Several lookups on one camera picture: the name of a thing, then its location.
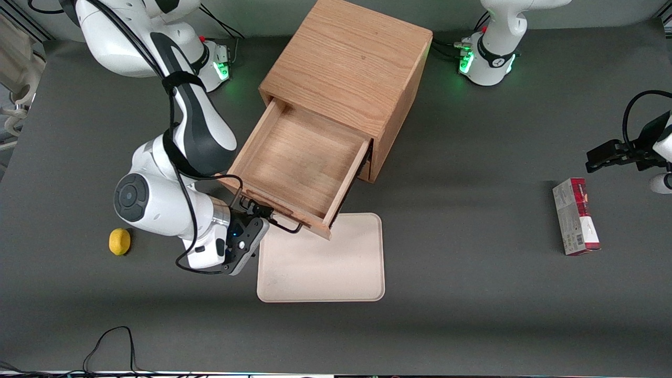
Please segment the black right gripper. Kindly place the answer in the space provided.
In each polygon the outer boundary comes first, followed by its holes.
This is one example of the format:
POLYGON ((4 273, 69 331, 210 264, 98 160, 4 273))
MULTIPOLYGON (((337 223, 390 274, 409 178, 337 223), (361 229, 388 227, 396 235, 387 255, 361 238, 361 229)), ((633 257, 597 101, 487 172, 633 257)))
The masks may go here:
POLYGON ((245 212, 236 208, 229 207, 230 222, 228 226, 229 237, 240 237, 245 234, 246 229, 252 220, 252 216, 271 220, 274 209, 269 206, 258 206, 254 201, 243 201, 245 212))

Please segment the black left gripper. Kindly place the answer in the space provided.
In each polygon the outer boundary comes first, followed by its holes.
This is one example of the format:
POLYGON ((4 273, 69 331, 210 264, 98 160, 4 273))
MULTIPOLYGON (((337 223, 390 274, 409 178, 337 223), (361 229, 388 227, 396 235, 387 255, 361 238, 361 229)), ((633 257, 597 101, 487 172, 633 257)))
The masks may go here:
POLYGON ((586 172, 593 173, 605 167, 632 162, 640 171, 654 166, 670 169, 670 112, 646 123, 635 139, 629 138, 628 120, 625 118, 623 137, 628 155, 624 153, 620 141, 607 141, 586 153, 586 172))

